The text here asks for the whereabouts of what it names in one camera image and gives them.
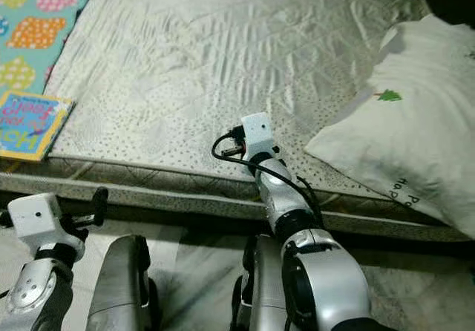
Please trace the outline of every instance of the pillow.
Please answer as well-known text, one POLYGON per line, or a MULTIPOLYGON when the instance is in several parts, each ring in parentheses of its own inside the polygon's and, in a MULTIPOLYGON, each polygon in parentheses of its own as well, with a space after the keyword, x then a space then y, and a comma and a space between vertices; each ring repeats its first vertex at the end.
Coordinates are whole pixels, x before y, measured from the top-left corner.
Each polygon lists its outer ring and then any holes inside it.
POLYGON ((383 43, 365 100, 305 150, 475 237, 475 32, 428 16, 383 43))

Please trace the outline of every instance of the gray floor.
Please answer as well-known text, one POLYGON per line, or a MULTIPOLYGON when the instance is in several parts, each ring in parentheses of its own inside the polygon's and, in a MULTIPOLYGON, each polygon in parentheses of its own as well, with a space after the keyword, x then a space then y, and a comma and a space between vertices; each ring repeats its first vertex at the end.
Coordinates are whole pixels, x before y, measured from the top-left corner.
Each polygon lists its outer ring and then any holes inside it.
MULTIPOLYGON (((210 235, 181 227, 106 221, 86 243, 74 267, 74 300, 63 330, 83 331, 108 245, 126 234, 147 237, 150 276, 164 303, 162 330, 227 330, 231 294, 246 238, 210 235)), ((471 263, 447 257, 352 250, 363 265, 374 317, 398 330, 475 330, 475 279, 471 263)), ((0 231, 0 291, 11 288, 28 250, 14 231, 0 231)), ((0 301, 0 318, 4 299, 0 301)))

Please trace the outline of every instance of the white mattress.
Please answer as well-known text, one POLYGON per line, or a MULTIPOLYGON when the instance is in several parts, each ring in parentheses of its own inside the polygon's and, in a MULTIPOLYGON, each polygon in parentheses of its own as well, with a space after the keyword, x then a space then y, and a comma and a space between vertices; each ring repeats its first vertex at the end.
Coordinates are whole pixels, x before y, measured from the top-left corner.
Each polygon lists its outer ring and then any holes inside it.
POLYGON ((45 91, 77 100, 50 156, 246 181, 209 150, 266 111, 314 188, 378 197, 304 146, 362 87, 387 29, 427 12, 424 0, 90 0, 45 91))

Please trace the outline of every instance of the colorful book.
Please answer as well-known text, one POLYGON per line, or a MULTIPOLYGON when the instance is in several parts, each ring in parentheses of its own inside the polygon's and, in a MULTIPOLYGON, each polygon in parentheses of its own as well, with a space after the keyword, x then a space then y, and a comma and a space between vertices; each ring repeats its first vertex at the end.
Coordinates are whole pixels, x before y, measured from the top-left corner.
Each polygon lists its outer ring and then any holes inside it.
POLYGON ((0 157, 41 161, 73 106, 69 99, 5 92, 0 98, 0 157))

